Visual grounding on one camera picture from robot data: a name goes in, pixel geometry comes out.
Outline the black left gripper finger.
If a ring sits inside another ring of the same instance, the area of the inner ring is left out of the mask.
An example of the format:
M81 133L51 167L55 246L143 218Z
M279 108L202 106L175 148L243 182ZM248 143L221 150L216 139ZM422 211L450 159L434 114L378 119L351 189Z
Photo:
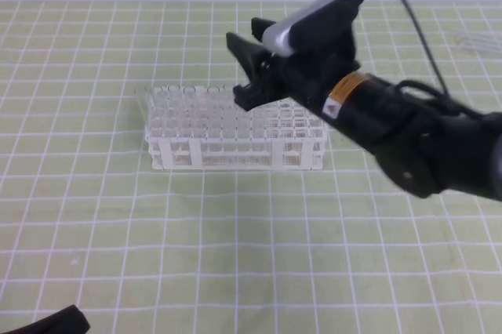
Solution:
M85 315L75 305L70 305L46 318L4 334L86 334L89 330L90 324Z

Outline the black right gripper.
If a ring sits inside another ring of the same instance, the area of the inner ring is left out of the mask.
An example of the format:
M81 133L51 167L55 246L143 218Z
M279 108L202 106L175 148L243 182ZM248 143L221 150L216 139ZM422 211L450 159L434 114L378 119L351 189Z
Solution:
M275 42L275 25L274 20L253 17L252 36L258 42ZM342 35L320 49L288 57L275 55L233 32L226 33L226 44L249 80L246 85L233 88L235 104L245 111L291 98L319 113L336 83L360 68L352 35Z

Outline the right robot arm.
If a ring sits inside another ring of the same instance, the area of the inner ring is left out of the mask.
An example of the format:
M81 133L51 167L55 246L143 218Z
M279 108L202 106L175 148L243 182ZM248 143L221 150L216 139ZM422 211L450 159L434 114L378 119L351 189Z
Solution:
M245 111L290 98L368 151L398 187L427 198L445 190L501 198L501 116L481 114L424 83L364 74L347 28L329 44L280 57L227 33L249 81L234 88Z

